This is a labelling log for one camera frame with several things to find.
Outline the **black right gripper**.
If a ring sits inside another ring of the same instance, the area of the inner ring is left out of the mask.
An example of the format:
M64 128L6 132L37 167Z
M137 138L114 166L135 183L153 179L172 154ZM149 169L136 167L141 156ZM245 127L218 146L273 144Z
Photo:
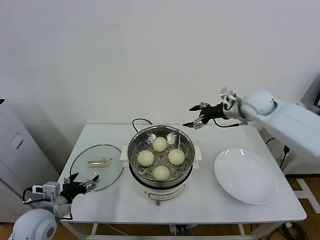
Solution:
M201 110L201 116L196 118L192 122L184 123L183 126L193 129L201 129L204 127L209 120L213 119L225 119L223 104L219 103L215 106L211 106L209 103L201 102L189 109L191 112L196 112Z

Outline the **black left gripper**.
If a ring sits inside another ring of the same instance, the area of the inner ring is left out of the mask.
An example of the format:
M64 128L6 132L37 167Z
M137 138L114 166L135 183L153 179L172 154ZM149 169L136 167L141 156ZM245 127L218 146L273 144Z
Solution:
M75 179L78 175L79 173L76 172L71 174L68 178L63 179L60 195L67 200L73 200L79 194L85 194L93 191L100 181L100 176L96 175L93 179L87 179L84 182L77 182Z

